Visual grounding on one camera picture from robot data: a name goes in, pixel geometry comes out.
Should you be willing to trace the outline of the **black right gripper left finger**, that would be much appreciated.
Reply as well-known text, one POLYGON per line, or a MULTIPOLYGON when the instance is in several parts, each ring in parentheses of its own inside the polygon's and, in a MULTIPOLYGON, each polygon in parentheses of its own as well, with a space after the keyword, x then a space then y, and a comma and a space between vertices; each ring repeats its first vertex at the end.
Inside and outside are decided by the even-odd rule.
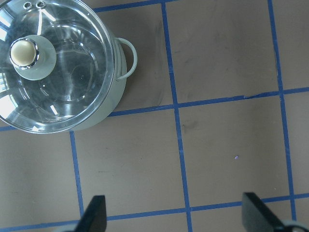
POLYGON ((77 224, 76 232, 104 232, 107 228, 106 200, 104 195, 92 198, 77 224))

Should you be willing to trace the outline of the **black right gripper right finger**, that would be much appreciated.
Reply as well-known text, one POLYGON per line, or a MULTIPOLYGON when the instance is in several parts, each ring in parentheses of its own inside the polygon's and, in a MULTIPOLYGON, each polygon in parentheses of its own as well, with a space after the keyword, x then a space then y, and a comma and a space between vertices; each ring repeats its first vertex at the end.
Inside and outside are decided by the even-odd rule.
POLYGON ((243 193, 241 216, 247 232, 285 231, 282 221, 253 192, 243 193))

